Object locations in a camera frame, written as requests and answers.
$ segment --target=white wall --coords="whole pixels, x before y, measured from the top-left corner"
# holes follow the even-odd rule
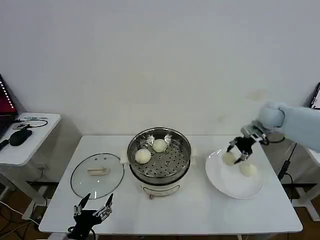
[[[0,73],[28,111],[62,115],[49,160],[59,179],[80,135],[237,134],[265,101],[302,105],[319,81],[319,9],[317,0],[2,0]]]

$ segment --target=power cord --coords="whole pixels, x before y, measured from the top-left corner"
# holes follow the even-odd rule
[[[40,127],[43,127],[45,125],[48,124],[48,121],[47,120],[44,120],[44,119],[28,119],[28,120],[21,120],[21,119],[16,119],[16,120],[12,120],[11,123],[22,123],[22,122],[31,122],[31,121],[40,121],[40,122],[44,122],[44,124],[42,125],[37,125],[37,126],[32,126],[30,124],[26,124],[26,126],[24,127],[24,129],[32,129],[32,128],[40,128]]]
[[[284,140],[286,140],[285,137],[283,137],[282,139],[277,140],[277,141],[270,141],[270,140],[269,140],[269,143],[271,143],[271,144],[279,144],[279,143],[282,143]]]
[[[40,176],[39,178],[33,180],[31,183],[29,183],[29,185],[32,185],[32,184],[34,184],[36,181],[42,179],[42,177],[44,176],[44,170],[45,170],[44,168],[41,168],[41,176]]]
[[[0,239],[3,239],[4,237],[6,237],[6,236],[8,236],[9,234],[11,234],[11,233],[13,233],[14,231],[16,231],[17,229],[22,228],[23,226],[28,225],[28,224],[30,224],[30,223],[31,223],[31,221],[28,221],[28,222],[26,222],[26,223],[24,223],[24,224],[16,227],[16,228],[13,229],[13,230],[10,230],[10,231],[8,231],[8,232],[4,232],[4,233],[0,236]]]
[[[290,180],[291,180],[291,197],[290,197],[290,202],[292,203],[292,200],[293,200],[293,198],[294,198],[294,181],[293,181],[293,178],[292,178],[292,176],[289,174],[289,173],[285,173],[285,175],[288,175],[289,177],[290,177]],[[289,240],[289,234],[290,233],[287,233],[286,234],[286,238],[287,238],[287,240]]]
[[[0,203],[2,203],[3,205],[5,205],[7,208],[11,209],[12,211],[20,214],[21,216],[23,216],[23,214],[15,209],[13,209],[12,207],[10,207],[8,204],[4,203],[3,201],[0,201]],[[34,222],[35,224],[37,224],[39,226],[39,223],[37,223],[36,221],[32,220],[31,218],[28,218],[29,220],[31,220],[32,222]]]
[[[297,143],[294,144],[294,147],[293,147],[293,149],[292,149],[292,151],[291,151],[291,153],[290,153],[290,156],[289,156],[288,160],[286,160],[286,161],[283,163],[283,165],[282,165],[282,167],[281,167],[281,170],[280,170],[280,172],[279,172],[279,174],[278,174],[278,179],[279,179],[279,181],[281,181],[281,180],[284,178],[284,175],[287,173],[287,170],[288,170],[289,165],[290,165],[290,163],[291,163],[291,162],[290,162],[290,159],[291,159],[291,157],[293,156],[296,147],[297,147]]]
[[[48,121],[47,120],[43,120],[43,119],[31,119],[31,120],[21,120],[21,122],[30,122],[30,121],[41,121],[41,122],[45,122],[44,124],[42,125],[37,125],[37,126],[31,126],[30,124],[27,124],[24,129],[34,129],[34,128],[40,128],[40,127],[43,127],[45,125],[48,124]]]

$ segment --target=steamed bun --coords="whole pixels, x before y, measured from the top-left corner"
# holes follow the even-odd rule
[[[157,139],[153,142],[152,148],[155,152],[157,153],[162,153],[166,150],[167,148],[167,143],[163,139]]]
[[[135,160],[140,164],[146,164],[151,159],[151,152],[148,149],[139,149],[136,151]]]
[[[222,160],[228,166],[233,166],[235,164],[235,162],[237,161],[236,156],[231,151],[230,152],[225,152],[222,155]]]
[[[240,172],[246,177],[252,177],[257,174],[256,166],[251,163],[244,162],[239,166],[239,168],[240,168]]]

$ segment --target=cable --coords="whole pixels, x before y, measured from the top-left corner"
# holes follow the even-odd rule
[[[285,175],[288,175],[290,177],[290,180],[291,180],[291,197],[290,197],[290,202],[292,203],[292,200],[294,198],[294,181],[293,181],[293,178],[292,176],[289,174],[289,173],[285,173]]]
[[[36,182],[36,181],[38,181],[38,180],[42,179],[43,175],[44,175],[44,168],[42,168],[42,169],[41,169],[41,176],[40,176],[39,178],[37,178],[37,179],[33,180],[29,185],[32,185],[32,184],[34,184],[34,182]]]
[[[19,228],[22,228],[23,226],[28,225],[29,223],[31,223],[31,221],[28,221],[28,222],[26,222],[25,224],[22,224],[22,225],[16,227],[15,229],[13,229],[13,230],[11,230],[11,231],[9,231],[9,232],[6,232],[3,236],[0,237],[0,239],[3,239],[4,237],[6,237],[6,236],[8,236],[9,234],[13,233],[15,230],[17,230],[17,229],[19,229]]]
[[[91,232],[92,232],[92,234],[93,234],[93,240],[96,240],[96,233],[95,233],[95,231],[91,228]]]
[[[283,137],[282,139],[280,139],[280,140],[278,140],[278,141],[270,141],[270,140],[269,140],[269,143],[271,143],[271,144],[279,144],[279,143],[282,143],[285,139],[286,139],[286,138]]]
[[[8,221],[7,223],[6,223],[6,225],[4,225],[4,227],[2,227],[1,229],[0,229],[0,232],[2,232],[3,230],[5,230],[9,225],[10,225],[10,221]]]
[[[283,165],[281,167],[281,170],[280,170],[280,172],[278,174],[279,181],[281,181],[281,179],[283,179],[284,175],[286,174],[286,172],[287,172],[287,170],[289,168],[289,165],[290,165],[290,159],[291,159],[292,155],[294,154],[296,147],[297,147],[297,143],[294,144],[294,147],[293,147],[293,149],[292,149],[292,151],[290,153],[290,156],[289,156],[288,160],[286,160],[283,163]]]
[[[40,128],[40,127],[43,127],[43,126],[48,124],[48,121],[47,120],[43,120],[43,119],[22,120],[21,122],[30,122],[30,121],[41,121],[41,122],[45,122],[45,123],[42,124],[42,125],[38,125],[38,126],[31,126],[30,124],[27,124],[27,126],[25,126],[24,129]]]
[[[17,211],[17,210],[14,210],[12,207],[10,207],[9,205],[7,205],[7,204],[4,203],[3,201],[0,201],[0,203],[2,203],[3,205],[7,206],[7,207],[8,207],[9,209],[11,209],[12,211],[14,211],[14,212],[16,212],[16,213],[18,213],[18,214],[20,214],[20,215],[23,216],[23,214],[22,214],[21,212],[19,212],[19,211]],[[32,220],[31,218],[28,218],[28,219],[30,219],[32,222],[34,222],[35,224],[37,224],[37,225],[39,226],[39,224],[38,224],[36,221]]]

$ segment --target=robotic arm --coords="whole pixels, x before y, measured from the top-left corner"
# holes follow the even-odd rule
[[[227,152],[237,146],[241,152],[235,164],[245,161],[252,154],[251,146],[259,142],[268,145],[265,133],[277,131],[286,138],[316,152],[320,152],[320,111],[307,107],[290,107],[284,103],[269,102],[259,111],[257,120],[241,129],[243,137],[229,143]]]
[[[73,218],[75,220],[75,226],[68,228],[68,232],[70,233],[65,239],[85,240],[90,231],[92,231],[93,235],[95,235],[92,227],[94,225],[101,224],[112,213],[111,205],[113,196],[114,194],[111,193],[110,197],[105,203],[105,206],[102,206],[98,210],[84,210],[83,208],[89,200],[90,193],[85,196],[80,201],[78,206],[74,206]]]

